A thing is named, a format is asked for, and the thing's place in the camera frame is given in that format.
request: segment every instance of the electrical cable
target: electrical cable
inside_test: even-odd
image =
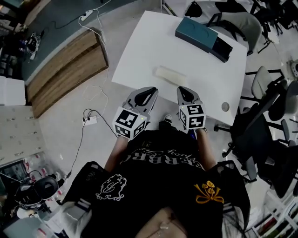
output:
[[[6,174],[3,174],[3,173],[1,173],[1,172],[0,172],[0,174],[2,174],[2,175],[5,176],[5,177],[8,177],[8,178],[10,178],[10,179],[12,179],[12,180],[15,180],[15,181],[21,183],[21,181],[18,181],[18,180],[14,179],[14,178],[12,178],[12,177],[10,177],[10,176],[7,176]]]
[[[41,172],[39,172],[38,170],[32,170],[31,172],[28,173],[28,175],[31,174],[32,172],[38,172],[39,175],[42,177]]]
[[[101,24],[101,21],[99,20],[99,11],[98,11],[98,9],[93,9],[92,11],[94,11],[94,10],[97,11],[97,20],[98,20],[98,23],[99,23],[99,25],[100,25],[100,27],[101,27],[101,29],[102,29],[102,24]],[[103,44],[103,46],[104,46],[104,50],[105,50],[105,52],[106,52],[106,54],[107,54],[107,61],[108,61],[108,50],[107,50],[106,43],[105,43],[105,42],[103,41],[103,39],[102,39],[102,36],[101,36],[99,33],[95,32],[94,30],[92,30],[92,29],[90,29],[90,28],[88,28],[88,27],[86,27],[86,26],[83,26],[83,25],[80,23],[80,20],[81,20],[81,18],[79,18],[79,21],[78,21],[78,22],[79,22],[79,24],[80,24],[81,27],[86,28],[86,29],[92,31],[92,32],[94,32],[95,34],[97,34],[97,35],[99,36],[99,38],[100,38],[100,40],[101,40],[101,42],[102,42],[102,44]],[[105,112],[105,110],[106,110],[106,107],[107,107],[107,104],[108,104],[108,96],[107,96],[107,95],[104,93],[104,91],[103,91],[103,87],[104,87],[104,85],[105,85],[105,83],[106,83],[106,81],[107,81],[107,79],[108,79],[108,70],[109,70],[109,66],[108,66],[108,69],[107,69],[106,79],[104,80],[103,85],[102,85],[102,86],[93,86],[93,87],[98,87],[98,88],[100,88],[101,91],[102,91],[102,93],[103,93],[103,94],[106,96],[106,98],[107,98],[107,103],[106,103],[106,105],[105,105],[105,107],[104,107],[104,109],[103,109],[103,113],[102,113],[102,115],[104,114],[104,112]],[[87,90],[88,87],[86,87],[86,89],[85,89],[84,92],[83,92],[83,98],[84,98],[84,99],[87,99],[87,98],[84,97],[84,93],[85,93],[85,91]]]
[[[75,20],[77,20],[79,17],[81,17],[83,14],[81,14],[80,16],[77,16],[76,18],[74,18],[74,19],[72,19],[71,21],[69,21],[68,23],[66,23],[66,24],[64,24],[63,26],[60,26],[60,27],[57,27],[57,25],[56,25],[56,21],[55,20],[53,20],[53,21],[51,21],[50,22],[50,24],[51,23],[54,23],[54,28],[56,29],[56,30],[59,30],[59,29],[62,29],[62,28],[64,28],[64,27],[66,27],[66,26],[68,26],[70,23],[72,23],[72,22],[74,22]]]
[[[85,112],[86,112],[87,110],[89,110],[89,112],[88,112],[88,114],[87,114],[87,120],[85,120],[84,115],[85,115]],[[77,153],[76,153],[75,160],[74,160],[74,162],[73,162],[73,164],[72,164],[72,166],[71,166],[70,172],[69,172],[68,175],[66,176],[67,179],[70,177],[71,172],[72,172],[72,170],[73,170],[73,167],[74,167],[74,165],[75,165],[75,162],[76,162],[76,160],[77,160],[77,158],[78,158],[78,154],[79,154],[79,151],[80,151],[80,147],[81,147],[81,145],[82,145],[82,141],[83,141],[84,127],[85,127],[86,122],[89,120],[89,118],[90,118],[92,112],[96,112],[96,113],[98,113],[98,115],[99,115],[98,118],[101,117],[101,118],[104,120],[104,122],[108,125],[108,127],[111,129],[112,133],[118,138],[118,136],[115,134],[115,132],[113,131],[113,129],[112,129],[112,128],[110,127],[110,125],[107,123],[107,121],[106,121],[105,118],[102,116],[102,114],[100,114],[97,110],[92,110],[92,109],[90,109],[90,108],[85,109],[84,112],[83,112],[83,121],[84,121],[84,120],[85,120],[85,121],[84,121],[84,125],[83,125],[83,127],[82,127],[82,136],[81,136],[80,145],[79,145],[78,151],[77,151]]]
[[[108,4],[110,1],[111,1],[111,0],[107,1],[105,4],[102,4],[102,5],[101,5],[100,7],[98,7],[98,8],[92,9],[92,11],[95,11],[95,10],[98,11],[99,8],[101,8],[101,7],[103,7],[104,5]],[[55,28],[56,30],[59,30],[59,29],[62,29],[62,28],[64,28],[64,27],[68,26],[70,23],[74,22],[75,20],[77,20],[78,18],[80,18],[80,17],[83,16],[83,15],[84,15],[84,13],[81,14],[81,15],[79,15],[79,16],[77,16],[76,18],[72,19],[71,21],[69,21],[68,23],[66,23],[66,24],[64,24],[64,25],[62,25],[62,26],[60,26],[60,27],[57,27],[57,22],[56,22],[55,20],[51,21],[49,24],[54,23],[54,28]],[[47,27],[45,27],[45,28],[42,30],[42,32],[43,32],[45,29],[48,29],[48,31],[49,31],[49,27],[47,26]]]

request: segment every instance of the black t-shirt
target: black t-shirt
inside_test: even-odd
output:
[[[95,188],[92,218],[82,236],[134,237],[169,206],[188,237],[220,237],[223,205],[232,197],[227,193],[240,189],[245,192],[239,199],[248,199],[239,173],[225,170],[228,179],[217,166],[206,172],[199,163],[197,141],[183,132],[144,131],[129,142],[122,162]]]

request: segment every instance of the white cable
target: white cable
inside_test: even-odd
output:
[[[106,107],[107,107],[107,104],[108,104],[108,96],[104,93],[104,91],[102,90],[102,87],[100,87],[100,86],[94,86],[94,85],[89,85],[89,86],[86,87],[86,89],[85,89],[84,92],[83,92],[83,98],[84,98],[84,99],[87,99],[87,98],[84,97],[84,93],[85,93],[85,91],[87,90],[88,87],[98,87],[98,88],[100,88],[101,91],[102,91],[102,93],[103,93],[103,94],[106,96],[106,98],[107,98],[106,105],[104,106],[104,109],[103,109],[102,114],[101,114],[101,116],[102,116],[102,115],[104,114],[104,112],[105,112],[105,110],[106,110]]]
[[[18,181],[18,180],[16,180],[16,179],[12,178],[12,177],[10,177],[10,176],[7,176],[7,175],[5,175],[5,174],[3,174],[3,173],[1,173],[1,172],[0,172],[0,174],[2,174],[2,175],[6,176],[6,177],[8,177],[8,178],[10,178],[10,179],[13,179],[13,180],[15,180],[15,181],[21,183],[20,181]]]
[[[100,24],[100,26],[101,26],[101,29],[102,29],[102,24],[101,24],[101,22],[100,22],[100,20],[99,20],[99,11],[98,11],[98,8],[93,9],[93,10],[96,10],[96,11],[97,11],[97,19],[98,19],[98,22],[99,22],[99,24]],[[99,36],[99,38],[100,38],[100,40],[101,40],[101,42],[102,42],[102,44],[103,44],[103,46],[104,46],[104,50],[105,50],[105,52],[106,52],[106,54],[107,54],[107,61],[108,61],[108,50],[107,50],[107,47],[106,47],[105,42],[102,40],[101,35],[100,35],[99,33],[97,33],[96,31],[92,30],[91,28],[88,28],[88,27],[86,27],[86,26],[83,26],[83,25],[80,23],[80,20],[81,20],[81,18],[79,17],[79,24],[80,24],[81,27],[84,27],[84,28],[86,28],[86,29],[92,31],[92,32],[94,32],[95,34],[97,34],[97,35]],[[103,93],[103,94],[106,96],[106,98],[107,98],[107,103],[106,103],[106,105],[105,105],[105,107],[104,107],[104,109],[103,109],[102,115],[104,114],[104,112],[105,112],[105,110],[106,110],[106,107],[107,107],[107,104],[108,104],[108,96],[107,96],[107,95],[104,93],[104,91],[103,91],[103,87],[104,87],[104,85],[105,85],[105,83],[106,83],[106,81],[107,81],[107,79],[108,79],[108,70],[109,70],[109,61],[108,61],[107,75],[106,75],[106,79],[105,79],[104,82],[103,82],[103,85],[102,85],[102,86],[92,86],[92,87],[98,87],[98,88],[100,88],[101,91],[102,91],[102,93]],[[83,96],[83,98],[84,98],[84,99],[87,99],[87,100],[89,100],[89,101],[92,101],[97,95],[98,95],[98,94],[96,94],[92,99],[87,99],[87,98],[85,98],[84,96]]]

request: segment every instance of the desk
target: desk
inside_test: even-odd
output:
[[[154,76],[159,66],[187,76],[187,87],[196,91],[205,104],[206,114],[232,125],[242,91],[246,47],[218,33],[233,47],[223,63],[212,54],[175,37],[181,18],[146,11],[136,26],[120,58],[112,81],[139,89],[154,86],[159,96],[177,103],[177,85]],[[228,102],[228,112],[222,103]]]

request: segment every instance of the black sneaker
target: black sneaker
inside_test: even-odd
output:
[[[166,115],[163,120],[172,124],[172,116],[170,114]]]

